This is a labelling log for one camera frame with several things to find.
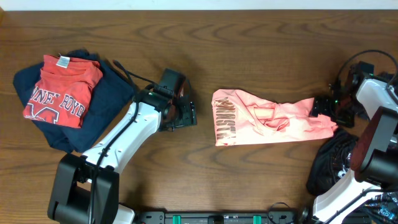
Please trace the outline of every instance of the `white wall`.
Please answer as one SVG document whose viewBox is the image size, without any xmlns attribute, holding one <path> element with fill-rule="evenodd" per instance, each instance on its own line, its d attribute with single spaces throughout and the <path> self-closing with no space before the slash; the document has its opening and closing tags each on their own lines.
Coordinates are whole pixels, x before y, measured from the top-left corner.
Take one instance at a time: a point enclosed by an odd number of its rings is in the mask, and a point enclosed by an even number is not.
<svg viewBox="0 0 398 224">
<path fill-rule="evenodd" d="M 5 11 L 398 9 L 398 0 L 0 0 L 0 6 Z"/>
</svg>

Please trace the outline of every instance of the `pink cloth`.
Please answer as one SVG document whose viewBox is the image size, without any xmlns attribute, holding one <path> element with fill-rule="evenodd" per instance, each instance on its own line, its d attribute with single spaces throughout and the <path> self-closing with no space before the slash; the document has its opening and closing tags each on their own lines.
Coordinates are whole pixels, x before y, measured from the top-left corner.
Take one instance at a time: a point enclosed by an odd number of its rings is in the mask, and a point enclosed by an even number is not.
<svg viewBox="0 0 398 224">
<path fill-rule="evenodd" d="M 337 128 L 328 116 L 308 117 L 313 98 L 278 104 L 242 90 L 213 94 L 216 146 L 330 138 Z"/>
</svg>

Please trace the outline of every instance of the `white label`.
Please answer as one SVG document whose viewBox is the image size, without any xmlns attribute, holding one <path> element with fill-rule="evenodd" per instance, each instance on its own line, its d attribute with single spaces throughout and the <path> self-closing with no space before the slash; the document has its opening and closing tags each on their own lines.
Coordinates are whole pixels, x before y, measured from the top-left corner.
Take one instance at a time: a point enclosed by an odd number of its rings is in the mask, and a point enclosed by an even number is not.
<svg viewBox="0 0 398 224">
<path fill-rule="evenodd" d="M 70 60 L 69 57 L 61 56 L 60 59 L 59 59 L 58 62 L 57 62 L 57 65 L 58 65 L 59 67 L 67 68 L 67 67 L 68 67 L 68 64 L 69 64 L 69 60 Z"/>
</svg>

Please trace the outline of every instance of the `red shirt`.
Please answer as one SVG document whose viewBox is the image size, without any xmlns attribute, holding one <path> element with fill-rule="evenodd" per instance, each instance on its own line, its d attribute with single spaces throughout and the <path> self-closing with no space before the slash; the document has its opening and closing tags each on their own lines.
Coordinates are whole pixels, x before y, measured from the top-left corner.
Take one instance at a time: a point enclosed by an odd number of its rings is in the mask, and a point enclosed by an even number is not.
<svg viewBox="0 0 398 224">
<path fill-rule="evenodd" d="M 44 55 L 44 66 L 24 117 L 72 128 L 80 128 L 88 111 L 93 88 L 102 78 L 100 63 L 70 58 L 67 68 L 58 58 Z"/>
</svg>

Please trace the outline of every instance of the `wooden table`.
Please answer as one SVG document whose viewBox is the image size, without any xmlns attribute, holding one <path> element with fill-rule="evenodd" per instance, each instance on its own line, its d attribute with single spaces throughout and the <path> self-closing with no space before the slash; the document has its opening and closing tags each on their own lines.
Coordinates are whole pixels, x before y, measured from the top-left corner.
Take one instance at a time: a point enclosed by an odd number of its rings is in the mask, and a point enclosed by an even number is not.
<svg viewBox="0 0 398 224">
<path fill-rule="evenodd" d="M 166 67 L 190 79 L 198 126 L 150 137 L 121 175 L 121 202 L 167 210 L 266 210 L 274 202 L 299 207 L 310 199 L 305 183 L 326 139 L 215 147 L 213 92 L 239 88 L 279 103 L 327 93 L 354 53 L 381 49 L 398 56 L 397 18 L 397 11 L 5 12 L 0 223 L 53 223 L 47 205 L 65 153 L 51 149 L 22 117 L 12 85 L 14 74 L 43 54 L 84 47 L 152 80 Z M 392 69 L 381 55 L 361 59 L 379 71 Z"/>
</svg>

